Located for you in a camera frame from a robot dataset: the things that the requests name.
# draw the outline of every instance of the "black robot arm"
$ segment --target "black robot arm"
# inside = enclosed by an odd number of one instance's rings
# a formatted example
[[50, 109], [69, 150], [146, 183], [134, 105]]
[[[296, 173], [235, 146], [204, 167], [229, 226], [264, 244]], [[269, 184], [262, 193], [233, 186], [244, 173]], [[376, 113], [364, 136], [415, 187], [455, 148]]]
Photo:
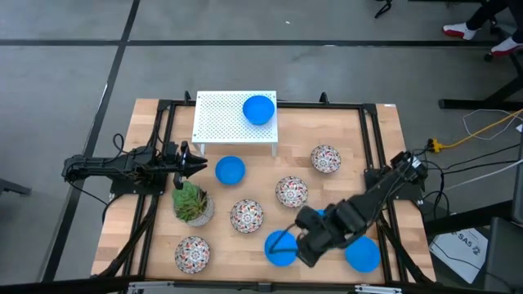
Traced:
[[168, 142], [165, 155], [157, 155], [151, 146], [141, 146], [114, 158], [86, 158], [74, 155], [64, 162], [62, 176], [68, 182], [83, 180], [89, 176], [107, 176], [111, 180], [132, 181], [135, 185], [147, 186], [154, 176], [174, 172], [174, 184], [181, 189], [183, 176], [190, 177], [207, 165], [207, 159], [193, 155], [187, 141], [178, 145]]
[[364, 194], [329, 204], [324, 215], [305, 206], [297, 214], [297, 256], [313, 267], [330, 248], [345, 248], [353, 243], [378, 219], [382, 206], [406, 183], [419, 184], [427, 178], [427, 168], [411, 153], [400, 153], [378, 175], [380, 181]]

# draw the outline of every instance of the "white pegboard shelf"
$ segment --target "white pegboard shelf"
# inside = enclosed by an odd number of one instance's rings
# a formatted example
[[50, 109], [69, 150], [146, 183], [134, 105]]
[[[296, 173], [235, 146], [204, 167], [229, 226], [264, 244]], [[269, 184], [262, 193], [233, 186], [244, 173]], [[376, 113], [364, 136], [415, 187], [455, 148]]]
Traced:
[[195, 144], [278, 143], [278, 115], [262, 126], [251, 124], [242, 111], [251, 96], [266, 96], [275, 105], [276, 91], [199, 91], [192, 142]]

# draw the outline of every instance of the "wooden table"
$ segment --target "wooden table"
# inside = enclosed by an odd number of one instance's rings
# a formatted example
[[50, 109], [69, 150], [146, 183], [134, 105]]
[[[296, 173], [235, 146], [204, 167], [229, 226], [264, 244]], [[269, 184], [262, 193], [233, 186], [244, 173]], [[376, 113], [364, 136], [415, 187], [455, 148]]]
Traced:
[[[153, 128], [158, 100], [136, 101], [127, 131], [125, 150], [146, 145]], [[400, 120], [394, 105], [377, 105], [387, 161], [405, 150]], [[176, 108], [172, 140], [190, 142], [194, 107]], [[366, 168], [360, 120], [357, 111], [349, 109], [278, 109], [278, 157], [270, 156], [270, 146], [209, 145], [205, 157], [208, 168], [195, 174], [190, 181], [201, 185], [215, 201], [215, 215], [203, 227], [190, 227], [179, 221], [172, 208], [172, 178], [168, 179], [166, 194], [159, 200], [154, 225], [146, 278], [164, 280], [206, 281], [271, 281], [289, 283], [384, 283], [381, 265], [370, 274], [360, 274], [345, 261], [342, 250], [326, 252], [314, 268], [298, 259], [289, 267], [277, 268], [263, 253], [266, 236], [275, 229], [293, 223], [296, 209], [281, 205], [275, 196], [276, 183], [285, 176], [302, 178], [309, 189], [309, 205], [324, 208], [342, 198], [364, 192], [363, 170]], [[164, 114], [163, 123], [167, 121]], [[372, 124], [368, 119], [370, 137]], [[321, 174], [311, 166], [311, 151], [320, 144], [334, 146], [342, 156], [342, 165], [331, 175]], [[377, 162], [375, 142], [371, 139], [374, 162]], [[226, 155], [236, 155], [245, 162], [247, 172], [236, 186], [221, 185], [214, 176], [217, 161]], [[265, 219], [259, 230], [251, 234], [235, 231], [229, 213], [238, 201], [250, 198], [258, 201]], [[92, 266], [100, 273], [113, 260], [129, 238], [135, 213], [137, 195], [122, 196], [109, 208]], [[396, 215], [401, 241], [424, 274], [436, 280], [431, 257], [418, 209], [409, 201], [396, 201]], [[291, 230], [296, 235], [297, 229]], [[207, 267], [198, 274], [181, 272], [174, 261], [178, 243], [191, 235], [204, 238], [211, 248]], [[367, 236], [377, 242], [375, 226]], [[132, 274], [137, 273], [141, 243], [135, 250]], [[399, 279], [396, 257], [388, 246], [392, 276]]]

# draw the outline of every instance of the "blue bowl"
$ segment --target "blue bowl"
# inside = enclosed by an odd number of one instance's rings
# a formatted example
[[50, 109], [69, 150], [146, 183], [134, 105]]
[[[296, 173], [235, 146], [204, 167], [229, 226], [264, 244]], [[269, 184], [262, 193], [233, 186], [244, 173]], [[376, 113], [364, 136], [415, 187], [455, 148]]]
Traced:
[[214, 174], [222, 184], [236, 185], [244, 178], [244, 162], [235, 156], [225, 156], [216, 165]]
[[266, 124], [275, 113], [275, 105], [265, 96], [252, 96], [244, 102], [245, 117], [255, 125]]
[[[275, 243], [276, 239], [283, 233], [283, 230], [276, 230], [272, 232], [265, 241], [264, 252], [271, 264], [276, 266], [288, 266], [296, 260], [297, 244], [294, 236], [289, 232], [285, 235], [275, 246], [275, 253], [269, 253], [270, 247]], [[289, 252], [277, 252], [276, 250], [287, 249]]]
[[367, 274], [379, 265], [379, 248], [373, 240], [361, 236], [345, 249], [345, 258], [354, 270]]

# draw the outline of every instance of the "decorative ceramic ball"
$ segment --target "decorative ceramic ball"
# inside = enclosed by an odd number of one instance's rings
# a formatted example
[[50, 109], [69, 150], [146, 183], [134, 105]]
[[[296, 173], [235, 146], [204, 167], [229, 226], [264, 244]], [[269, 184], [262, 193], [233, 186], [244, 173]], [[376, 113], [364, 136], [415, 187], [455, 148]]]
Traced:
[[242, 200], [230, 211], [230, 223], [240, 233], [252, 233], [262, 225], [262, 222], [262, 206], [254, 200]]
[[329, 145], [320, 145], [312, 150], [312, 165], [323, 173], [335, 172], [342, 165], [340, 153]]
[[302, 179], [287, 176], [276, 185], [276, 198], [286, 207], [300, 207], [307, 200], [307, 186]]
[[181, 240], [174, 259], [178, 269], [187, 274], [196, 274], [209, 262], [209, 245], [200, 237], [191, 236]]

